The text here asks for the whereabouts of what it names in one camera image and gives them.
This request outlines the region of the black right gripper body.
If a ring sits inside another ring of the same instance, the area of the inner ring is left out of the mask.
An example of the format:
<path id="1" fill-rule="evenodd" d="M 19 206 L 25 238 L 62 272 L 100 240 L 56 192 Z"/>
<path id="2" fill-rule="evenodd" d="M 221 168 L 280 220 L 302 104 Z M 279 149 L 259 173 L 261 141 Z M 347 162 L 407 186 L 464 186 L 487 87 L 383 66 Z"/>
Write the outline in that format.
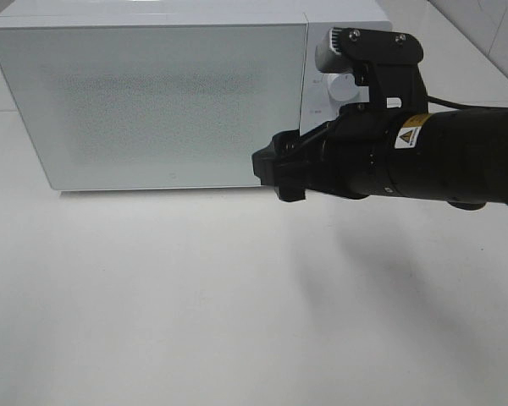
<path id="1" fill-rule="evenodd" d="M 368 88 L 368 101 L 340 108 L 297 147 L 301 188 L 363 199 L 392 195 L 388 155 L 408 118 L 428 111 L 427 91 L 415 63 L 361 63 L 352 73 Z"/>

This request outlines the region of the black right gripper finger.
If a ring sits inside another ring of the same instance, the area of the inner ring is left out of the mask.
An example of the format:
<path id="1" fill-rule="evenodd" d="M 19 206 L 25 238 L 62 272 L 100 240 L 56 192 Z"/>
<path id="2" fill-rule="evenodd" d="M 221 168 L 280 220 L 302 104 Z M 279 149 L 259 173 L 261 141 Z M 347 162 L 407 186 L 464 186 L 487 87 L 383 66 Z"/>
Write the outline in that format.
<path id="1" fill-rule="evenodd" d="M 252 155 L 254 175 L 262 186 L 272 187 L 279 200 L 287 203 L 306 198 L 306 188 L 300 177 L 306 167 L 303 160 L 287 157 L 275 141 Z"/>
<path id="2" fill-rule="evenodd" d="M 321 130 L 312 130 L 303 135 L 298 130 L 283 131 L 272 138 L 272 145 L 276 156 L 293 156 L 318 141 L 321 136 Z"/>

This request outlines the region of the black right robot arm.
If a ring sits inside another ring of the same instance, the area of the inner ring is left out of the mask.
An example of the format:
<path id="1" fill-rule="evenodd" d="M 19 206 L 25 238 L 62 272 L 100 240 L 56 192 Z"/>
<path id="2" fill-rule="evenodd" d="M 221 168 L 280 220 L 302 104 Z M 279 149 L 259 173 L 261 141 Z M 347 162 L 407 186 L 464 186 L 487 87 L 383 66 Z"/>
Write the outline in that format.
<path id="1" fill-rule="evenodd" d="M 261 184 L 286 202 L 316 191 L 439 200 L 466 211 L 508 206 L 508 107 L 430 113 L 416 69 L 395 82 L 400 93 L 417 91 L 418 102 L 388 107 L 371 86 L 368 102 L 344 105 L 336 119 L 276 134 L 252 157 Z"/>

